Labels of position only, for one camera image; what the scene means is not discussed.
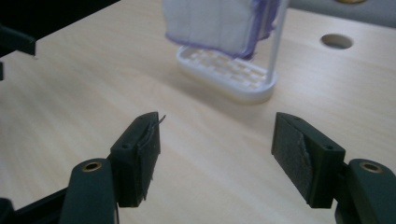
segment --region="purple-edged cloth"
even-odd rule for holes
[[[166,37],[176,44],[250,59],[274,30],[279,0],[163,0]]]

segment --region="light wood surface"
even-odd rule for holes
[[[162,154],[148,199],[120,223],[334,223],[305,204],[271,155],[277,111],[396,172],[396,30],[289,9],[273,97],[240,105],[186,78],[161,1],[123,0],[1,59],[0,197],[21,208],[105,158],[139,115],[159,111]],[[353,40],[329,49],[323,35]],[[255,63],[263,65],[265,44]]]

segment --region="wooden table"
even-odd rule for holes
[[[159,111],[163,153],[148,199],[120,223],[334,223],[271,155],[277,111],[396,172],[396,30],[289,9],[273,97],[240,105],[186,78],[161,1],[123,0],[38,41],[37,58],[1,60],[0,197],[18,209],[105,158],[137,116]],[[330,49],[323,35],[353,39]],[[260,44],[255,63],[264,62]]]

